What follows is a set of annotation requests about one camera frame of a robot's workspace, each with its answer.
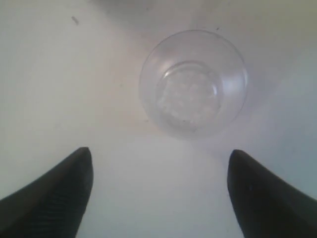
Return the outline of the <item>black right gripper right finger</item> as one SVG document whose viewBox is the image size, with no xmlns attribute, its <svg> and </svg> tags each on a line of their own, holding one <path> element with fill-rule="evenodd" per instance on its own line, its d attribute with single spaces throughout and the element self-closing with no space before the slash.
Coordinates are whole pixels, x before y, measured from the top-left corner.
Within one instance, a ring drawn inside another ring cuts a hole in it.
<svg viewBox="0 0 317 238">
<path fill-rule="evenodd" d="M 244 237 L 317 236 L 317 201 L 242 150 L 230 155 L 227 188 Z"/>
</svg>

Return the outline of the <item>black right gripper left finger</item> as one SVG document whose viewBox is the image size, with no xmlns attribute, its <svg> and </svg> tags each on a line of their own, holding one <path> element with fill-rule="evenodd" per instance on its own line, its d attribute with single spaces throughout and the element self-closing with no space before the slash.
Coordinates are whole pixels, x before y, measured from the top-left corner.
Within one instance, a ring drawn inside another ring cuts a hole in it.
<svg viewBox="0 0 317 238">
<path fill-rule="evenodd" d="M 0 201 L 2 238 L 74 238 L 93 187 L 92 155 L 80 147 Z"/>
</svg>

